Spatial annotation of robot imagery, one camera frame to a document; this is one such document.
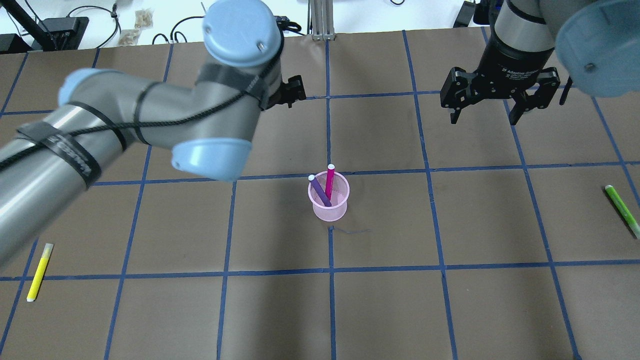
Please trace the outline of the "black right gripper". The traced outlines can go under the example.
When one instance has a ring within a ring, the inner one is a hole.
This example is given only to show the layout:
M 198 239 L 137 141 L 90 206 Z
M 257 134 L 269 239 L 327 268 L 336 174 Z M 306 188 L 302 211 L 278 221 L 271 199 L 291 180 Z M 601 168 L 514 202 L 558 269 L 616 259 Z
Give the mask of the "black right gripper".
M 450 123 L 456 125 L 462 109 L 482 100 L 512 98 L 511 126 L 526 112 L 548 107 L 560 86 L 557 68 L 546 66 L 552 54 L 552 48 L 523 51 L 490 38 L 474 71 L 453 67 L 446 76 L 439 102 L 449 109 Z

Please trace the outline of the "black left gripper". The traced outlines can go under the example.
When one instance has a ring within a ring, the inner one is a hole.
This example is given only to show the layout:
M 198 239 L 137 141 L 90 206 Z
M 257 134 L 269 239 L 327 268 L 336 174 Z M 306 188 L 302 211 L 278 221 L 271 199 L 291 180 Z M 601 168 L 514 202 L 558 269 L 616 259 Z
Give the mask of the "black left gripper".
M 260 101 L 260 109 L 269 110 L 279 105 L 286 105 L 288 109 L 291 109 L 296 102 L 306 99 L 303 77 L 295 75 L 288 78 L 287 82 L 281 81 L 274 90 L 269 89 L 265 98 Z

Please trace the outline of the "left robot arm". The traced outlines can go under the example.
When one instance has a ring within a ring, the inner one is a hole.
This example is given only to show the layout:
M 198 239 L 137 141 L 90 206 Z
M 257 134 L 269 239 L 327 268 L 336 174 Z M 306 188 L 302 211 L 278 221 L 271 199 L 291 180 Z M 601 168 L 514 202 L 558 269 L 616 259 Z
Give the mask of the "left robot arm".
M 238 180 L 262 112 L 306 99 L 300 75 L 282 79 L 287 26 L 260 0 L 218 0 L 202 19 L 207 54 L 192 88 L 114 69 L 68 75 L 58 108 L 1 148 L 1 267 L 137 142 L 170 150 L 183 173 Z

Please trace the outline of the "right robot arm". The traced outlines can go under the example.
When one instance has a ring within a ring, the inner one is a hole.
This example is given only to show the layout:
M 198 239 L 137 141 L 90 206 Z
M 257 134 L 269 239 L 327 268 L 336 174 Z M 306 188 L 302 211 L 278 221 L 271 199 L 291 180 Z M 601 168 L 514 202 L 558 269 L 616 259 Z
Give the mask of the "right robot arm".
M 483 100 L 514 100 L 509 122 L 546 109 L 560 88 L 551 55 L 568 72 L 560 103 L 575 87 L 599 98 L 639 90 L 640 3 L 637 0 L 481 0 L 473 22 L 491 34 L 478 68 L 450 69 L 439 92 L 457 123 Z

